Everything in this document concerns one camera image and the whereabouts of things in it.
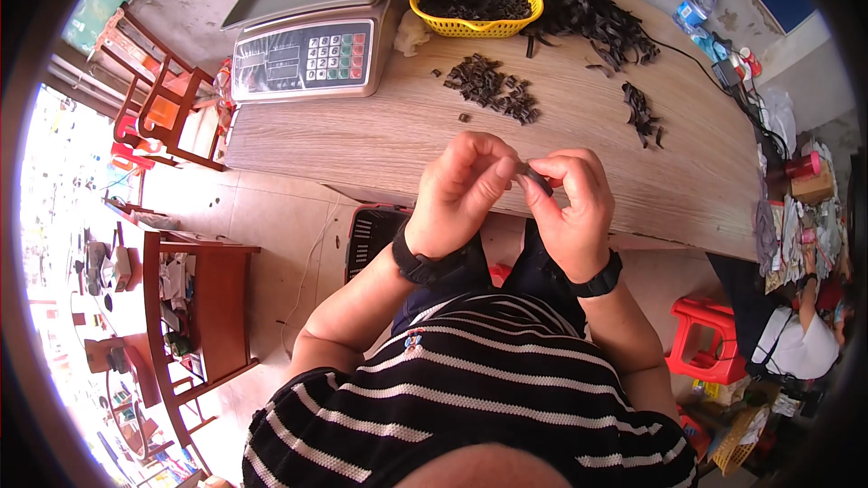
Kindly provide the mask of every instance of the finger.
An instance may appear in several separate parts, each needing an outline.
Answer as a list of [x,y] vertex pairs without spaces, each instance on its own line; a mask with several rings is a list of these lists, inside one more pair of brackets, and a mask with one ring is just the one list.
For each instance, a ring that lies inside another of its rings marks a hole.
[[590,149],[577,148],[577,149],[557,149],[548,153],[549,157],[557,157],[559,155],[564,155],[567,157],[578,157],[581,160],[588,163],[588,166],[591,168],[591,171],[594,173],[594,179],[597,184],[609,188],[609,179],[606,178],[606,170],[602,167],[602,162],[600,162],[600,157],[597,157],[596,153],[594,153]]
[[504,195],[514,170],[515,162],[510,157],[503,157],[489,166],[462,198],[461,204],[466,214],[472,218],[484,218],[494,202]]
[[[452,138],[443,154],[434,161],[432,173],[443,182],[472,183],[477,174],[481,175],[503,157],[518,162],[518,153],[499,137],[486,132],[464,131]],[[477,167],[474,174],[477,160],[482,161],[482,166]]]
[[530,208],[530,213],[537,219],[537,225],[540,229],[554,229],[563,220],[561,208],[558,207],[554,197],[547,195],[537,182],[531,181],[525,176],[519,176],[517,181],[524,190],[524,201]]
[[528,161],[528,164],[544,176],[562,180],[563,190],[567,193],[572,206],[584,206],[585,201],[597,197],[600,187],[594,180],[594,174],[588,164],[581,158],[559,155],[535,158]]

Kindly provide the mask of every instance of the black and white striped shirt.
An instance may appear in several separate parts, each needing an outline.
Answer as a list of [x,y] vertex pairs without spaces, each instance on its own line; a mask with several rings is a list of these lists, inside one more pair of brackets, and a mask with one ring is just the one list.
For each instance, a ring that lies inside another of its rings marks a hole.
[[669,417],[630,407],[600,350],[539,300],[460,296],[422,312],[352,374],[284,385],[250,425],[255,486],[389,486],[467,445],[501,443],[573,485],[695,485]]

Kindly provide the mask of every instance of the cardboard box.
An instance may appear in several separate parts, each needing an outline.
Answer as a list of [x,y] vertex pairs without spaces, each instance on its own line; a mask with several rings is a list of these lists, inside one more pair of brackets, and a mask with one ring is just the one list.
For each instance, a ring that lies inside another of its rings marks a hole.
[[793,198],[802,203],[820,203],[835,196],[835,180],[825,160],[820,163],[818,175],[793,179],[790,185]]
[[120,245],[115,247],[111,261],[114,264],[114,292],[123,292],[127,289],[129,280],[133,276],[129,266],[127,248]]

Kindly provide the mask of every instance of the black watch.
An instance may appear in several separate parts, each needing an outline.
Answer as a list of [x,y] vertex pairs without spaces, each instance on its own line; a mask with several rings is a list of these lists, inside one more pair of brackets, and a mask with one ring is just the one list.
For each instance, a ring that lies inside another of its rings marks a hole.
[[410,220],[405,221],[401,228],[397,229],[395,238],[392,240],[392,258],[395,259],[401,277],[418,285],[428,285],[461,267],[462,255],[466,246],[438,261],[433,261],[425,255],[410,253],[404,237],[404,228],[407,226],[407,222]]
[[588,282],[581,284],[570,282],[570,290],[580,298],[604,296],[612,292],[614,286],[618,284],[622,267],[621,256],[609,249],[609,263],[600,270],[600,273]]

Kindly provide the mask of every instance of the plastic bottle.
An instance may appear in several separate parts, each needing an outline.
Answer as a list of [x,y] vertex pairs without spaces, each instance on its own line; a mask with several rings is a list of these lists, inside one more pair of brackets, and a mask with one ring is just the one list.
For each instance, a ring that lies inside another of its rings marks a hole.
[[699,27],[714,11],[717,0],[684,0],[672,14],[672,19],[681,30],[687,34],[694,33],[694,27]]

